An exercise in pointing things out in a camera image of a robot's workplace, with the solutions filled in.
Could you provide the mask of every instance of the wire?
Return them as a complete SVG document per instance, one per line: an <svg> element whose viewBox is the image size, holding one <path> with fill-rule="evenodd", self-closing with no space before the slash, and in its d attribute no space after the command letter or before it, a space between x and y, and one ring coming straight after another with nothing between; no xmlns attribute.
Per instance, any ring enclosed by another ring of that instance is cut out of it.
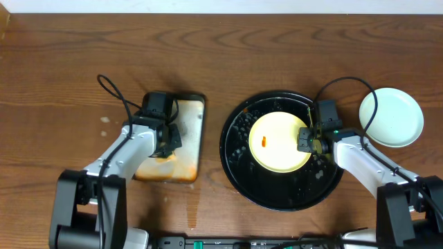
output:
<svg viewBox="0 0 443 249"><path fill-rule="evenodd" d="M100 78L104 78L111 86L112 88L117 92L118 95L112 93L107 87L104 86L104 84L101 82ZM122 100L123 105L125 105L125 110L127 113L128 123L129 123L129 132L126 135L125 139L106 157L106 159L103 160L102 167L100 168L100 172L98 173L98 188L97 188L97 205L98 205L98 222L99 222L99 233L100 233L100 243L99 248L103 249L105 247L105 226L103 224L103 206L102 206L102 194L103 194L103 174L105 173L106 168L108 167L108 164L111 162L112 158L117 154L117 151L125 145L125 143L131 139L132 136L132 115L131 111L129 110L128 104L132 104L135 107L140 108L137 104L134 104L130 101L125 100L122 93L118 90L117 86L112 83L112 81L104 76L104 75L97 75L97 81L100 83L100 85L111 95L114 97L117 97L119 100Z"/></svg>
<svg viewBox="0 0 443 249"><path fill-rule="evenodd" d="M112 96L118 98L119 100L122 100L122 101L125 102L125 103L128 103L128 104L130 104L130 105L132 105L132 106L134 106L134 107L137 107L137 108L141 109L141 106L139 106L138 104L136 104L136 103L134 103L134 102L131 102L131 101L129 101L129 100L122 99L123 96L116 95L116 94L113 93L111 90L109 90L109 89L108 89L108 88L102 83L102 80L100 79L101 77L102 77L103 79L105 79L108 83L110 83L111 80L110 80L108 77L104 76L104 75L97 75L97 81L98 81L98 83L100 84L100 86L102 86L102 88L103 88L104 90L106 90L106 92L108 92L108 93L111 94Z"/></svg>
<svg viewBox="0 0 443 249"><path fill-rule="evenodd" d="M353 245L353 246L370 246L373 248L403 248L402 246L396 246L388 243L378 243L378 242L371 242L371 241L358 241L353 239L310 239L310 240L297 240L292 242L287 242L280 244L278 246L274 246L271 249L285 249L290 246L303 246L303 245L325 245L325 244L334 244L334 245Z"/></svg>
<svg viewBox="0 0 443 249"><path fill-rule="evenodd" d="M363 142L364 136L366 135L366 132L368 131L369 126L371 125L372 121L375 118L375 114L377 113L377 109L379 108L379 103L377 100L377 94L375 93L375 90L372 88L372 86L367 83L365 80L362 80L361 78L358 77L352 77L352 76L348 76L348 77L340 77L338 79L332 80L331 82L328 82L325 86L323 86L320 91L317 93L317 96L314 98L313 102L316 102L318 97L320 96L320 94L331 84L335 83L335 82L339 82L341 80L356 80L359 81L363 84L365 84L371 91L371 93L374 96L374 111L372 112L371 118L369 119L368 123L366 124L364 130L363 130L363 134L360 137L360 144L361 144L361 149L365 149L373 158L375 158L377 161L379 161L381 164L385 165L389 170L391 170L392 172L394 172L394 174L397 174L398 176L402 177L403 179L405 179L406 181L408 181L411 185L414 186L414 188L423 196L423 199L430 205L430 207L432 208L432 210L434 210L434 212L441 218L441 220L443 221L443 212L441 211L441 209L439 209L439 207L437 206L437 204L435 204L435 202L432 200L432 198L420 187L418 186L417 182L415 182L413 179L409 178L407 175L401 173L399 170L400 168L398 167L393 167L392 165L390 165L389 163L385 162L383 159L381 159L380 157L378 157L377 155L375 155L374 152L372 152L369 148L368 148L368 144L365 144Z"/></svg>

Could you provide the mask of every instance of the black plate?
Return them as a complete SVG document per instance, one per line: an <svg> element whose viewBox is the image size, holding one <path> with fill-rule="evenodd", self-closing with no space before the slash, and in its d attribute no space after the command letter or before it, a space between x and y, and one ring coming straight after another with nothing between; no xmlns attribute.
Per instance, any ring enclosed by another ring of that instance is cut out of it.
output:
<svg viewBox="0 0 443 249"><path fill-rule="evenodd" d="M221 133L221 163L229 181L250 201L272 210L302 210L321 202L337 186L343 170L325 157L311 155L300 169L275 173L262 167L249 150L249 131L257 119L284 111L309 126L310 103L299 93L273 91L249 98L229 116Z"/></svg>

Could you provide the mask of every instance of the wooden table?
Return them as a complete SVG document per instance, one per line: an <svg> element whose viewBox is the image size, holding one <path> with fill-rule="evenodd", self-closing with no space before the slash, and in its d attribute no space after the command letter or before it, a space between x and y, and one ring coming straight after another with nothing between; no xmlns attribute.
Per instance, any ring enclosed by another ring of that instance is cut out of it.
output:
<svg viewBox="0 0 443 249"><path fill-rule="evenodd" d="M0 46L0 247L45 248L57 177L88 165L119 134L126 113L98 85L98 73L135 102L153 90L199 91L208 99L197 181L133 181L129 225L194 237L374 227L375 200L348 173L307 210L249 202L222 169L222 126L261 91L314 97L329 80L359 76L411 94L424 112L423 134L412 145L377 147L422 176L443 177L442 23L401 15L13 15ZM341 82L323 97L337 99L345 124L359 127L366 94L356 82Z"/></svg>

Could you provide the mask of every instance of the pale yellow bowl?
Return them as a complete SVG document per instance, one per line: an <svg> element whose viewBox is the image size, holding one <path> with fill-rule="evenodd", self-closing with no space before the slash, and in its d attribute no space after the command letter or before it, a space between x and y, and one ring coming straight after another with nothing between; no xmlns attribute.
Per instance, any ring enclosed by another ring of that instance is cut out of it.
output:
<svg viewBox="0 0 443 249"><path fill-rule="evenodd" d="M277 173L300 169L311 156L297 150L297 135L301 127L306 127L306 124L300 118L282 111L259 118L249 134L249 149L254 159Z"/></svg>

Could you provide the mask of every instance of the white plate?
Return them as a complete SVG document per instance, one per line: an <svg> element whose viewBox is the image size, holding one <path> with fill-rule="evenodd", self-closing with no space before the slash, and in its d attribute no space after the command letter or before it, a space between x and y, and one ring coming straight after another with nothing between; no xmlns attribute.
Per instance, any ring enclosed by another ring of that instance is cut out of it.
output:
<svg viewBox="0 0 443 249"><path fill-rule="evenodd" d="M418 103L398 89L375 90L379 108L367 135L375 142L389 147L404 147L422 133L424 119ZM360 123L364 128L374 111L374 96L368 94L360 105Z"/></svg>

